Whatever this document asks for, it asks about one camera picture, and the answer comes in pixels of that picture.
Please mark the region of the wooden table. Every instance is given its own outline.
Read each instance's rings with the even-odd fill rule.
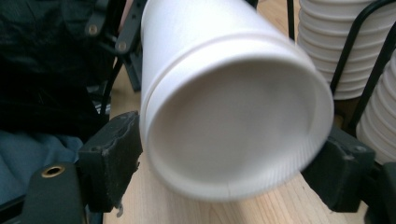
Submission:
[[[296,24],[298,1],[295,0]],[[286,1],[266,0],[258,11],[284,34],[287,33]],[[139,110],[140,93],[133,93],[125,70],[116,80],[112,92],[111,116]],[[123,215],[117,210],[105,214],[106,224],[242,224],[242,223],[363,223],[367,206],[358,213],[330,211],[301,175],[255,198],[233,203],[205,203],[180,196],[167,189],[153,175],[145,154],[139,170],[123,197]]]

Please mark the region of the light wood surface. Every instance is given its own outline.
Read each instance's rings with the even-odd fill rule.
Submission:
[[[286,0],[260,2],[258,11],[287,34]],[[122,70],[112,92],[111,116],[139,110],[139,107],[140,93],[132,91],[126,72]],[[139,170],[133,175],[122,204],[123,215],[117,217],[117,210],[105,214],[105,224],[358,224],[363,223],[367,209],[362,203],[358,213],[340,214],[330,211],[301,175],[258,197],[244,201],[195,201],[167,189],[150,171],[144,153],[140,157]]]

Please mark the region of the blue fabric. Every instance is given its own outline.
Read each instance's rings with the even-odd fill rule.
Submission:
[[[57,161],[75,162],[79,138],[0,130],[0,204],[26,193],[32,174]]]

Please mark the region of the dark fabric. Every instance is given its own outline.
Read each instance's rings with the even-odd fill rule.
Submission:
[[[25,194],[36,170],[56,161],[77,161],[81,147],[72,136],[0,130],[0,204]]]
[[[101,83],[114,57],[84,35],[95,0],[1,0],[0,78],[51,86]]]

